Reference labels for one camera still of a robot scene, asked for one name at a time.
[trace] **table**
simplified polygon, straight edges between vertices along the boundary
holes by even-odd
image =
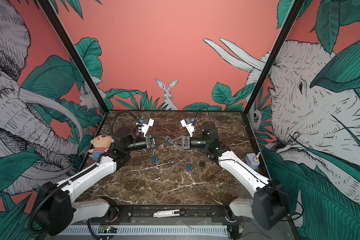
[[[194,118],[195,112],[186,111],[132,111],[138,119],[152,118],[154,126],[149,134],[175,138],[187,135],[180,120]],[[116,111],[111,111],[104,120],[101,134],[109,134],[110,122]],[[244,161],[247,153],[253,152],[246,132],[242,113],[211,112],[210,120],[218,128],[220,140],[229,146]],[[208,121],[208,113],[197,115],[200,124]],[[128,114],[121,114],[115,121],[114,132],[118,127],[134,129],[135,120]],[[197,133],[201,130],[196,125]],[[154,164],[153,156],[159,158]],[[185,163],[189,162],[194,170],[187,172]],[[93,164],[92,159],[85,162],[85,167]],[[131,152],[131,159],[120,170],[106,176],[97,184],[87,189],[77,201],[110,197],[118,204],[184,204],[216,205],[224,204],[236,197],[251,198],[249,192],[228,171],[208,159],[201,150],[185,151],[166,143],[156,149]]]

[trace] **rabbit face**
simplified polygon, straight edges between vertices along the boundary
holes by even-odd
[[[171,83],[169,84],[168,88],[165,87],[165,84],[160,81],[159,79],[155,78],[159,88],[164,90],[164,99],[171,99],[172,98],[172,94],[171,94],[171,89],[177,84],[177,80],[172,80]]]

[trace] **glue bottle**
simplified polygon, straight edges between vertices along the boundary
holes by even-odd
[[[247,163],[248,166],[250,166],[250,168],[252,168],[253,170],[256,170],[259,168],[259,156],[260,156],[260,152],[255,155],[254,153],[248,153],[245,156],[245,161]]]

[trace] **elephant illustration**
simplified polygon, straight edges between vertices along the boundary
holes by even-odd
[[[32,104],[63,113],[77,126],[72,112],[53,99],[19,87],[17,82],[25,67],[31,44],[29,31],[13,5],[0,0],[0,157],[33,147],[45,162],[35,162],[3,192],[14,195],[38,189],[45,182],[58,182],[75,173],[65,155],[77,154],[79,144],[59,137]]]
[[[257,82],[269,53],[257,60],[234,43],[220,40],[240,59],[213,41],[204,41],[229,64],[250,72],[246,84]],[[335,53],[327,53],[319,43],[284,42],[268,74],[273,84],[273,88],[268,88],[272,100],[271,123],[277,140],[266,147],[278,152],[285,161],[304,163],[312,170],[319,167],[342,194],[360,205],[359,181],[331,162],[306,151],[293,139],[360,166],[360,147],[342,126],[347,126],[360,140],[359,95],[353,89],[335,93],[320,86],[309,88],[334,56]]]

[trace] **brown marble surface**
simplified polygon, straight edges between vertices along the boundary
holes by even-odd
[[[109,134],[110,122],[115,111],[108,114],[101,133]],[[180,120],[193,118],[195,112],[162,111],[133,112],[137,118],[152,118],[154,126],[149,134],[175,138],[187,135]],[[247,153],[253,152],[240,113],[211,112],[211,121],[218,127],[219,137],[235,154],[244,161]],[[200,124],[208,120],[208,113],[197,115]],[[134,119],[121,114],[114,126],[135,127]],[[228,171],[208,159],[201,150],[184,151],[166,143],[156,149],[131,152],[131,159],[120,170],[106,176],[86,190],[77,201],[93,200],[108,196],[119,204],[223,204],[235,197],[251,198],[248,191]],[[154,164],[151,157],[157,156]],[[187,172],[185,162],[194,170]],[[88,159],[85,167],[93,164]]]

